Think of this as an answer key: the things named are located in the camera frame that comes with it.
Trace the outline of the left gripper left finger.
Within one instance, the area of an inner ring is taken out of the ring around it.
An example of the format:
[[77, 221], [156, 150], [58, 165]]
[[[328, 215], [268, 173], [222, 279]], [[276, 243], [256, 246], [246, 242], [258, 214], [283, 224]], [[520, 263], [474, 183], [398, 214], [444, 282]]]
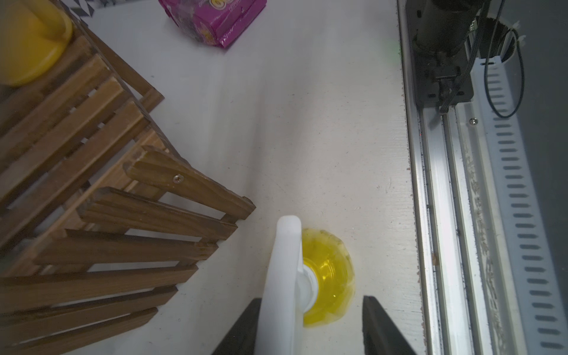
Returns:
[[254, 298], [245, 308], [212, 355], [253, 355], [262, 299]]

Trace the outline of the yellow spray bottle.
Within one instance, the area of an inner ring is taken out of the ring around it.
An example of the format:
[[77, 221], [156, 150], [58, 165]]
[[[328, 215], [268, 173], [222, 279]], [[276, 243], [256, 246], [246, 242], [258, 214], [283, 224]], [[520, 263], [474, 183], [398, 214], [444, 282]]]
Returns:
[[356, 290], [351, 256], [340, 238], [281, 217], [261, 297], [255, 354], [296, 354], [304, 328], [341, 319]]

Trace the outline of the yellow watering can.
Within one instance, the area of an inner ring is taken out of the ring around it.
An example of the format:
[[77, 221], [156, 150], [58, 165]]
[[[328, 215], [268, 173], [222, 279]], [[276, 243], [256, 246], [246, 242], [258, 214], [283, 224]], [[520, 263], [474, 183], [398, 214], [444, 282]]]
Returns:
[[70, 17], [51, 1], [2, 1], [1, 84], [21, 87], [44, 75], [72, 34]]

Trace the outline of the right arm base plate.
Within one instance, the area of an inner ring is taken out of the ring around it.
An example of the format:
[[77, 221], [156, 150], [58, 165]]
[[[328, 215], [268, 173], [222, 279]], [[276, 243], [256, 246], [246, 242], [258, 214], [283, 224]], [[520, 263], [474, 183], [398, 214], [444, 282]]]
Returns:
[[450, 57], [445, 53], [426, 53], [415, 41], [412, 50], [415, 102], [421, 109], [440, 108], [467, 69], [467, 51], [462, 47]]

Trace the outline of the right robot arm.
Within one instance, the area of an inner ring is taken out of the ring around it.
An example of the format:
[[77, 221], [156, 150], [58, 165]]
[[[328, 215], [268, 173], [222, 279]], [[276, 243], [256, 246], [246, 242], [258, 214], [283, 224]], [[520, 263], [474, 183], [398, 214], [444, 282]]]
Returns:
[[454, 57], [463, 48], [473, 20], [489, 4], [489, 1], [407, 1], [405, 11], [413, 49], [426, 58]]

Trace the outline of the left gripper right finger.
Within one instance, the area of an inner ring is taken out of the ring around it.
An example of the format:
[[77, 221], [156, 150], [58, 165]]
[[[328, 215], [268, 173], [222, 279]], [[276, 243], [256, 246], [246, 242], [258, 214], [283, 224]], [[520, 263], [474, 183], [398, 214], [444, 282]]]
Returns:
[[416, 354], [379, 301], [363, 297], [362, 334], [365, 355]]

